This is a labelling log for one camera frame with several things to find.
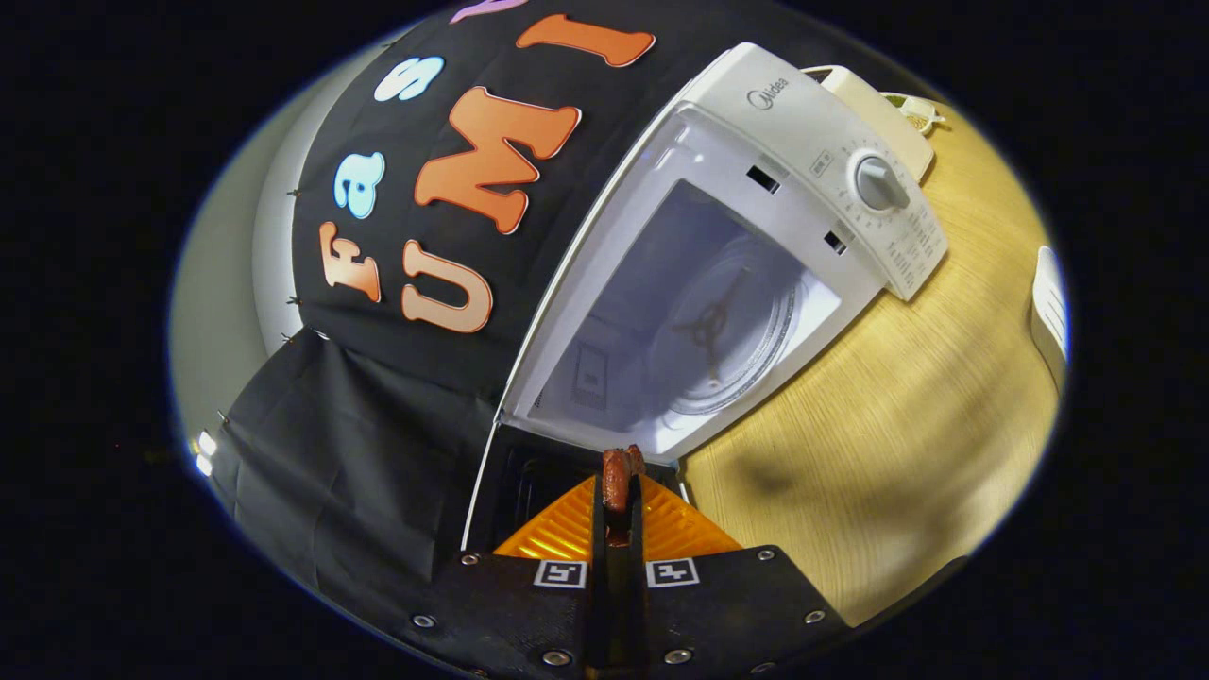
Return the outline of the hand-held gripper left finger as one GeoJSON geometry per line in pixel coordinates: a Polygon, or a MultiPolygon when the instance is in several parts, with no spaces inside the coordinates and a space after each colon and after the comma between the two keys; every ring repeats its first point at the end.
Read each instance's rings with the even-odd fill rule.
{"type": "Polygon", "coordinates": [[[592,559],[604,551],[597,485],[579,483],[502,552],[458,552],[407,605],[398,636],[470,679],[586,676],[592,559]]]}

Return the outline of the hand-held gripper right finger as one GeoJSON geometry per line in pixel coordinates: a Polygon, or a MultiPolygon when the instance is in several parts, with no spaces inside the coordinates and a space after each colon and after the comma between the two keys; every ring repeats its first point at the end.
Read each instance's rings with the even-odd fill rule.
{"type": "Polygon", "coordinates": [[[644,478],[640,679],[773,679],[854,628],[775,544],[744,548],[644,478]]]}

